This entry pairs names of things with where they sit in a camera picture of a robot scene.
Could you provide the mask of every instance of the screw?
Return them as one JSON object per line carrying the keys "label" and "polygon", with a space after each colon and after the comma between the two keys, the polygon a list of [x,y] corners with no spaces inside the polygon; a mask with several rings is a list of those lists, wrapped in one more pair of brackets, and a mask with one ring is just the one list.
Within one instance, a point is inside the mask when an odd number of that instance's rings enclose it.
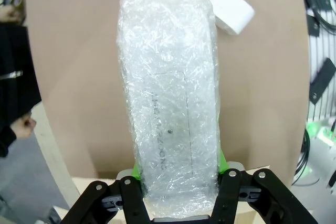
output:
{"label": "screw", "polygon": [[266,177],[266,173],[264,172],[259,173],[259,178],[265,178],[265,177]]}
{"label": "screw", "polygon": [[236,177],[236,175],[237,175],[237,173],[234,170],[232,170],[231,172],[229,172],[229,176],[230,177]]}

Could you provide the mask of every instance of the cardboard surface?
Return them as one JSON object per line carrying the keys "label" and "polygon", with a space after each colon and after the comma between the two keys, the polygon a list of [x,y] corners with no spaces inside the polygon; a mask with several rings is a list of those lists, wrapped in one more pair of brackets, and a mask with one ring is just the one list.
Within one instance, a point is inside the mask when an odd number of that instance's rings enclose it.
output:
{"label": "cardboard surface", "polygon": [[[218,31],[222,149],[247,169],[292,180],[307,116],[303,0],[246,0],[237,37]],[[133,166],[119,66],[119,0],[27,0],[33,60],[51,128],[72,176]]]}

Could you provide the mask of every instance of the person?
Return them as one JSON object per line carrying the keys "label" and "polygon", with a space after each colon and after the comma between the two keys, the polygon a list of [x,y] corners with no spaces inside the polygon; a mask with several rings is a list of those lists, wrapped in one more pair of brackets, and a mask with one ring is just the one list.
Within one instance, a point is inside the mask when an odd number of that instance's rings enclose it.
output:
{"label": "person", "polygon": [[29,137],[36,126],[31,109],[41,101],[27,28],[20,13],[0,7],[0,157],[17,138]]}

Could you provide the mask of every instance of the bubble wrap package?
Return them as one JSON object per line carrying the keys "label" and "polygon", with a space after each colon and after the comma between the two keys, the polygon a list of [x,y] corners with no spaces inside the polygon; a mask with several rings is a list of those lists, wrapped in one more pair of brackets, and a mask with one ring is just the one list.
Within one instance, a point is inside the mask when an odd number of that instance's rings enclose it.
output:
{"label": "bubble wrap package", "polygon": [[119,61],[148,208],[183,218],[217,196],[219,94],[209,0],[121,0]]}

